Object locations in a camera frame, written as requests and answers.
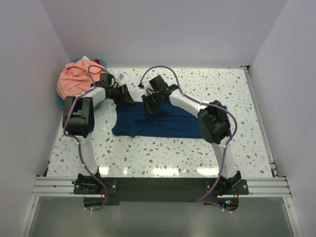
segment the blue basket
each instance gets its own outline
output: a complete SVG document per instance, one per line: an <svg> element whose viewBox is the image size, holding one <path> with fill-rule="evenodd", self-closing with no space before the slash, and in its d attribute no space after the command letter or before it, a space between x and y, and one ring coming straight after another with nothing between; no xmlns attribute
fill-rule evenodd
<svg viewBox="0 0 316 237"><path fill-rule="evenodd" d="M71 61L71 63L75 63L75 62L77 62L77 61L79 61L79 60L80 60L80 59L73 60L73 61ZM99 60L100 64L106 69L106 68L107 68L107 64L106 64L103 60L101 60L101 59L98 59L98 60ZM61 108L62 110L64 110L65 101L63 100L63 98L61 98L61 97L59 96L58 93L56 94L56 104L58 105L59 108ZM97 109L100 107L100 104L101 104L101 103L96 104L96 105L93 107L93 110L97 110Z"/></svg>

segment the white wall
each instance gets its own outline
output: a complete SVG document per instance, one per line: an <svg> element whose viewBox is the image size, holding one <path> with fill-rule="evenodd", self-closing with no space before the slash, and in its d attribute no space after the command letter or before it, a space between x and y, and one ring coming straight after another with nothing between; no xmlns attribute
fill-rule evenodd
<svg viewBox="0 0 316 237"><path fill-rule="evenodd" d="M316 1L288 0L250 67L276 166L305 236L316 233Z"/></svg>
<svg viewBox="0 0 316 237"><path fill-rule="evenodd" d="M68 57L39 0L0 7L0 236L18 236L36 174L43 174Z"/></svg>
<svg viewBox="0 0 316 237"><path fill-rule="evenodd" d="M286 0L41 0L71 59L250 65Z"/></svg>

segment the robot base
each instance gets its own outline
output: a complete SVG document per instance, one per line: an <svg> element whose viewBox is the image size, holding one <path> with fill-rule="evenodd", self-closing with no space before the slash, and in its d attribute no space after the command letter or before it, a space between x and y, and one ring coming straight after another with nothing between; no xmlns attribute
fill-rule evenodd
<svg viewBox="0 0 316 237"><path fill-rule="evenodd" d="M98 178L108 188L107 205L119 205L121 201L142 202L193 202L203 196L214 184L216 178ZM75 195L100 195L101 185L90 176L79 175L73 182ZM241 179L232 188L223 187L219 182L213 192L205 199L215 203L219 195L249 194L247 181ZM101 197L85 197L84 205L101 205Z"/></svg>

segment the white countertop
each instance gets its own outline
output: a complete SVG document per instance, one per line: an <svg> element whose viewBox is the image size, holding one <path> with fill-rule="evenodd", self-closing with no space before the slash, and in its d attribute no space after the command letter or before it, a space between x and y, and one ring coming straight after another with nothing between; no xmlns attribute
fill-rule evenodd
<svg viewBox="0 0 316 237"><path fill-rule="evenodd" d="M109 68L122 74L132 98L142 101L137 85L145 68ZM233 113L238 131L231 142L236 164L243 178L272 177L259 123L253 108L243 69L175 69L183 91L202 100L218 100ZM147 81L161 75L169 84L176 81L167 69L154 69ZM101 103L95 111L93 149L102 176L109 177L217 177L218 164L211 145L203 139L114 136L115 104ZM64 137L60 125L50 154L47 176L74 177L79 171L75 141Z"/></svg>

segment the metal frame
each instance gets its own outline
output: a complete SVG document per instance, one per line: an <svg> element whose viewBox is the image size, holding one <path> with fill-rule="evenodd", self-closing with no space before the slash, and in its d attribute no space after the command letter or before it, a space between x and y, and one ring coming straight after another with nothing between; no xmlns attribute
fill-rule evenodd
<svg viewBox="0 0 316 237"><path fill-rule="evenodd" d="M249 195L241 195L243 198L283 198L287 215L295 237L302 237L302 231L299 226L298 218L292 203L291 192L286 178L279 178L277 169L273 161L267 135L262 123L261 115L258 109L257 101L254 96L248 69L242 67L249 86L253 106L258 118L260 130L263 136L266 152L269 155L269 164L273 178L246 178ZM28 237L32 226L36 208L39 203L39 197L99 197L100 195L74 195L74 185L72 184L77 177L37 177L31 194L27 212L22 224L19 237Z"/></svg>
<svg viewBox="0 0 316 237"><path fill-rule="evenodd" d="M291 197L284 197L284 205L286 208L287 216L291 224L292 231L294 233L294 237L303 237L303 233L294 210L293 202Z"/></svg>
<svg viewBox="0 0 316 237"><path fill-rule="evenodd" d="M100 197L100 195L75 195L74 185L76 177L37 177L32 191L33 197ZM249 195L246 198L291 197L286 178L249 178Z"/></svg>
<svg viewBox="0 0 316 237"><path fill-rule="evenodd" d="M258 108L257 100L256 100L256 97L255 97L253 88L252 88L252 84L251 84L248 68L243 67L243 71L245 73L246 80L247 80L247 83L248 83L248 87L249 87L249 91L250 91L250 96L251 96L251 99L252 99L253 107L255 109L255 112L256 112L256 115L257 115L257 118L258 118L259 127L260 127L261 134L262 134L262 137L263 137L263 142L265 144L266 152L269 155L269 160L273 160L271 149L270 149L268 138L267 138L267 134L266 134L265 128L263 126L263 122L262 122L261 114L260 114L260 111L259 111L259 108Z"/></svg>
<svg viewBox="0 0 316 237"><path fill-rule="evenodd" d="M28 237L29 236L38 203L39 203L38 196L31 197L28 208L27 208L25 216L24 216L24 220L22 223L19 237Z"/></svg>

